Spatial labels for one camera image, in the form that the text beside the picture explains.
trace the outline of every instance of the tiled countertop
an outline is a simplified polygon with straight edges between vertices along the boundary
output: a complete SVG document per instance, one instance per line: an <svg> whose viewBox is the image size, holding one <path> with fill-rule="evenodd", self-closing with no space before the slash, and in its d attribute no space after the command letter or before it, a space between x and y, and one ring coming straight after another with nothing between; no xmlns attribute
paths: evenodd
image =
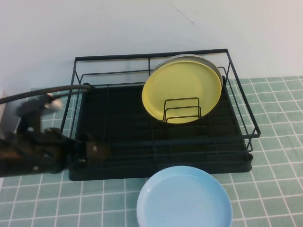
<svg viewBox="0 0 303 227"><path fill-rule="evenodd" d="M252 171L214 175L232 201L232 227L302 227L303 77L241 83L262 135L252 140ZM237 97L245 123L252 128ZM70 131L72 111L64 134ZM43 126L58 127L61 121L59 112L44 118ZM137 227L136 201L145 181L71 182L66 171L5 178L0 227Z"/></svg>

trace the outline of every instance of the wire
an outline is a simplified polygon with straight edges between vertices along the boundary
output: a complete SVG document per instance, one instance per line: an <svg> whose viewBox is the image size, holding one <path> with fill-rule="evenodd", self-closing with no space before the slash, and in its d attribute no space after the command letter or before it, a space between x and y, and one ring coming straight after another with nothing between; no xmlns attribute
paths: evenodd
<svg viewBox="0 0 303 227"><path fill-rule="evenodd" d="M8 97L5 97L5 98L1 98L0 99L0 104L12 102L12 101L22 99L22 98L39 96L39 95L43 95L43 94L46 94L46 93L73 90L73 89L82 89L82 91L80 91L80 92L79 91L77 91L76 93L69 92L69 93L66 93L66 94L56 96L57 98L60 98L62 96L68 96L68 95L87 92L90 88L91 88L90 85L67 85L67 86L60 86L60 87L45 88L45 89L40 89L40 90L36 90L36 91L29 91L29 92L17 94L17 95L14 95L14 96L8 96Z"/></svg>

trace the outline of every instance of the black dish rack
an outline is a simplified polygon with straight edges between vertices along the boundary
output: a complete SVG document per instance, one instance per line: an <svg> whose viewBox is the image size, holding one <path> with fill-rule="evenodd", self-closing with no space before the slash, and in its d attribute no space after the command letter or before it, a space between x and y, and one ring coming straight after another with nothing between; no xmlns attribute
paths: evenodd
<svg viewBox="0 0 303 227"><path fill-rule="evenodd" d="M96 163L91 165L85 158L76 160L69 168L71 180L150 177L161 169L178 165L197 167L211 174L251 170L251 139L258 138L260 130L227 49L76 57L71 84L74 84L75 78L81 84L85 76L115 76L137 72L146 72L150 75L153 59L178 54L225 54L228 65L219 67L223 70L223 87L216 107L202 117L199 104L184 106L182 108L197 108L198 120L184 124L170 124L167 123L169 119L164 117L161 122L151 117L145 110L141 100L144 83L93 85L96 88L91 92L74 98L75 110L80 105L75 138L79 139L81 135L89 133L105 145L108 155L97 165ZM80 78L76 71L77 63L80 61L124 59L145 60L146 69L84 73ZM229 78L231 71L235 78L232 82ZM235 95L236 86L239 95ZM251 133L248 132L249 129L241 114L239 98L252 121ZM70 100L71 96L67 99L61 131L64 129ZM74 111L70 137L76 121L77 116Z"/></svg>

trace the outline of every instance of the blue plate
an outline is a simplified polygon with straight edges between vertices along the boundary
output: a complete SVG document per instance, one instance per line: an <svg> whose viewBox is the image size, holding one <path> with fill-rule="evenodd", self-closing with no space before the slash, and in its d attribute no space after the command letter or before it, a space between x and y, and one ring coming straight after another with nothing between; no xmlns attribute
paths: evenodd
<svg viewBox="0 0 303 227"><path fill-rule="evenodd" d="M208 173L175 166L153 175L137 202L140 227L230 227L232 204Z"/></svg>

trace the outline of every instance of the black drip tray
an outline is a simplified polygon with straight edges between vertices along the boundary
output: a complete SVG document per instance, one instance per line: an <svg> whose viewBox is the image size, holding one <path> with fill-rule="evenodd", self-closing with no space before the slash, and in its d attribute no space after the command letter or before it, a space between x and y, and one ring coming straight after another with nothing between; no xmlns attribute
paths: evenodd
<svg viewBox="0 0 303 227"><path fill-rule="evenodd" d="M97 88L82 97L76 138L89 133L110 147L98 166L79 162L71 180L150 177L170 166L186 165L211 174L247 172L248 153L226 88L206 116L185 124L151 117L142 100L143 85ZM226 138L238 136L230 142Z"/></svg>

